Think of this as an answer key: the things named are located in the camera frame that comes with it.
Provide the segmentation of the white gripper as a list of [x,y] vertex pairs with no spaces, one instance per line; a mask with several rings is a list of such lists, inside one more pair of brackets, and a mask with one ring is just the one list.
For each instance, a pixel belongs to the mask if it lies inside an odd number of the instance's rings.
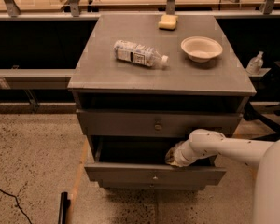
[[177,167],[190,166],[196,160],[196,153],[188,141],[175,144],[165,155],[165,163]]

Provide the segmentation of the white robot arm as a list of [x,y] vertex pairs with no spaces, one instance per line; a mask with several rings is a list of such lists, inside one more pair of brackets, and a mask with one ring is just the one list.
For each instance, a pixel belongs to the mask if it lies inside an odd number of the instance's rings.
[[228,138],[223,133],[197,129],[190,133],[188,140],[169,149],[165,162],[186,167],[215,155],[242,162],[257,170],[252,224],[280,224],[280,139]]

